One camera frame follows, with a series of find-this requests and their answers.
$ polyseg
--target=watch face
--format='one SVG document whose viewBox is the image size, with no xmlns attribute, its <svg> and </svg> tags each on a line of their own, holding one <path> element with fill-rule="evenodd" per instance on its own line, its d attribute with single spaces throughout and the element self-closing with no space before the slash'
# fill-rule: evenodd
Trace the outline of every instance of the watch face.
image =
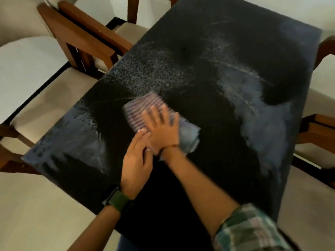
<svg viewBox="0 0 335 251">
<path fill-rule="evenodd" d="M 104 205 L 108 204 L 109 199 L 111 199 L 112 195 L 119 190 L 118 184 L 112 184 L 102 195 L 102 202 Z"/>
</svg>

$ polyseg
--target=person's left hand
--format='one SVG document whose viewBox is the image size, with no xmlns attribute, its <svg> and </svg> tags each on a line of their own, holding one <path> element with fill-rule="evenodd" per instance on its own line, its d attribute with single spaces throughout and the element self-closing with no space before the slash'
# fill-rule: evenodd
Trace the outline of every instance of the person's left hand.
<svg viewBox="0 0 335 251">
<path fill-rule="evenodd" d="M 143 160 L 143 150 L 150 137 L 146 129 L 139 130 L 131 141 L 123 158 L 121 191 L 130 199 L 135 199 L 149 179 L 152 171 L 152 154 L 146 149 Z"/>
</svg>

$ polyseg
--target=plaid shirt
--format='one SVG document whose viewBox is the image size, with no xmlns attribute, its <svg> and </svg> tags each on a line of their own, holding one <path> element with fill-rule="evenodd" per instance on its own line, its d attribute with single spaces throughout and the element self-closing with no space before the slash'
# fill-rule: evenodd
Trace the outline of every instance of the plaid shirt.
<svg viewBox="0 0 335 251">
<path fill-rule="evenodd" d="M 251 203 L 220 225 L 213 247 L 217 251 L 292 250 L 270 217 Z"/>
</svg>

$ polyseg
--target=cleaning cloth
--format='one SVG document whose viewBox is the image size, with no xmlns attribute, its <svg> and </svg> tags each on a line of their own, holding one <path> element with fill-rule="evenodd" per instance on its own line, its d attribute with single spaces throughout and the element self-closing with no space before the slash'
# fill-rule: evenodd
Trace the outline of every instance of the cleaning cloth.
<svg viewBox="0 0 335 251">
<path fill-rule="evenodd" d="M 164 104 L 163 99 L 157 93 L 151 91 L 143 97 L 136 98 L 123 106 L 123 112 L 128 124 L 134 132 L 144 128 L 145 124 L 142 120 L 142 112 L 150 109 L 150 106 L 155 105 L 161 114 L 161 106 Z M 174 110 L 169 108 L 170 121 L 172 121 Z M 193 152 L 197 147 L 199 140 L 200 128 L 180 116 L 179 118 L 179 147 L 188 154 Z"/>
</svg>

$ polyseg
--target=wet table surface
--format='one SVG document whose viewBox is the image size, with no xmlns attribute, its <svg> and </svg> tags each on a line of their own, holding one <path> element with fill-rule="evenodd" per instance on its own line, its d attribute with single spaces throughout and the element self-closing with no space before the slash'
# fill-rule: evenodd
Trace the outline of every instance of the wet table surface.
<svg viewBox="0 0 335 251">
<path fill-rule="evenodd" d="M 242 0 L 180 0 L 24 160 L 99 213 L 134 135 L 121 108 L 154 90 L 201 128 L 188 157 L 276 220 L 320 33 Z M 144 250 L 210 249 L 182 186 L 157 160 L 116 229 Z"/>
</svg>

